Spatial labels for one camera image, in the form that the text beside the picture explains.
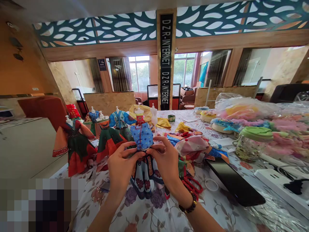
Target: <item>beaded bracelet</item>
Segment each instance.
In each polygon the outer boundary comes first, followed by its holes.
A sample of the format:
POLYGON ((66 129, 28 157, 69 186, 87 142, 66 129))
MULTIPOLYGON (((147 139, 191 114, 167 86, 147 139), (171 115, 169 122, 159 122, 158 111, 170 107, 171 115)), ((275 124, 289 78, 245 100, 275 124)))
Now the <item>beaded bracelet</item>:
POLYGON ((191 193, 191 195, 192 195, 192 197, 193 197, 193 203, 192 203, 192 205, 191 205, 189 208, 187 208, 187 209, 185 209, 184 207, 182 207, 181 205, 179 205, 179 208, 180 208, 180 210, 181 210, 182 212, 191 213, 191 212, 194 210, 194 208, 196 207, 196 205, 197 205, 196 196, 193 194, 192 191, 190 191, 190 193, 191 193))

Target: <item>fabric doll costume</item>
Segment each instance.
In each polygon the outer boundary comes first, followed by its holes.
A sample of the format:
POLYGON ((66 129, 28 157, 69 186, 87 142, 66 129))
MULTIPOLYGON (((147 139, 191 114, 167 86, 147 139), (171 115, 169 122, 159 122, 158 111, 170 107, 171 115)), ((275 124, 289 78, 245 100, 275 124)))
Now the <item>fabric doll costume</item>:
POLYGON ((57 130, 53 157, 57 157, 68 152, 69 177, 76 173, 82 173, 87 165, 87 160, 97 153, 97 149, 89 140, 95 139, 93 133, 80 121, 72 121, 71 126, 65 126, 57 130))
POLYGON ((100 112, 96 111, 95 113, 92 113, 91 111, 87 113, 85 120, 84 120, 84 125, 91 125, 90 130, 93 133, 93 135, 96 137, 96 139, 100 138, 100 132, 101 128, 97 124, 96 119, 99 118, 100 112))
POLYGON ((109 119, 99 121, 98 125, 101 127, 97 154, 97 162, 99 163, 104 157, 111 156, 127 140, 117 130, 109 126, 109 119))
POLYGON ((133 141, 132 134, 128 128, 128 125, 136 123, 136 120, 124 111, 119 110, 119 113, 115 111, 109 117, 110 127, 116 126, 116 130, 121 134, 127 141, 133 141))
MULTIPOLYGON (((131 126, 130 129, 138 150, 145 150, 153 145, 153 134, 148 123, 131 126)), ((151 197, 150 180, 164 184, 156 160, 151 155, 146 155, 137 160, 130 180, 140 199, 151 197)))

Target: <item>teal lattice panel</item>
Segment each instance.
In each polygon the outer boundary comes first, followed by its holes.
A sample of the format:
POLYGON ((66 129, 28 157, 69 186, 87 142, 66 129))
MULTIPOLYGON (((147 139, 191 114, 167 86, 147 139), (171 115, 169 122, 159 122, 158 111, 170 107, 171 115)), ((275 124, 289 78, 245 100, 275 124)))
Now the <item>teal lattice panel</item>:
POLYGON ((36 23, 43 47, 155 40, 155 11, 36 23))
POLYGON ((255 0, 177 9, 176 38, 309 28, 309 0, 255 0))

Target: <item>white cable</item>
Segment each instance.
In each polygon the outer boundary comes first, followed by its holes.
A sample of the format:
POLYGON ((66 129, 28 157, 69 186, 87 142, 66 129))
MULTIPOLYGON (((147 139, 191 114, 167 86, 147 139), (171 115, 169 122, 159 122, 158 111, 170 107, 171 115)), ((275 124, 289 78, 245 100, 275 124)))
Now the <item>white cable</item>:
POLYGON ((218 189, 219 189, 219 185, 218 185, 218 183, 216 182, 216 181, 214 181, 213 179, 210 179, 210 178, 208 178, 208 179, 206 179, 205 180, 205 186, 206 186, 206 188, 209 190, 209 191, 211 191, 211 192, 215 192, 215 191, 217 191, 218 189), (212 181, 215 185, 216 185, 216 189, 211 189, 211 188, 209 188, 208 186, 207 186, 207 181, 212 181))
POLYGON ((283 176, 285 176, 285 175, 280 171, 280 169, 285 168, 285 167, 303 167, 303 168, 309 168, 309 166, 307 166, 307 165, 283 165, 283 166, 277 167, 277 171, 278 171, 281 175, 283 175, 283 176))

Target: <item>jar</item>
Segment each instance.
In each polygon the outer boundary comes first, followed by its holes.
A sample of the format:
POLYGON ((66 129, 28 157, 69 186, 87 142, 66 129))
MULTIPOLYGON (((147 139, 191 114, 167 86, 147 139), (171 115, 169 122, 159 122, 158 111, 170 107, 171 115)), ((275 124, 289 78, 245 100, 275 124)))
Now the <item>jar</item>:
POLYGON ((236 155, 253 163, 259 159, 267 143, 274 139, 271 129, 265 127, 245 127, 239 134, 239 138, 233 141, 236 145, 236 155))

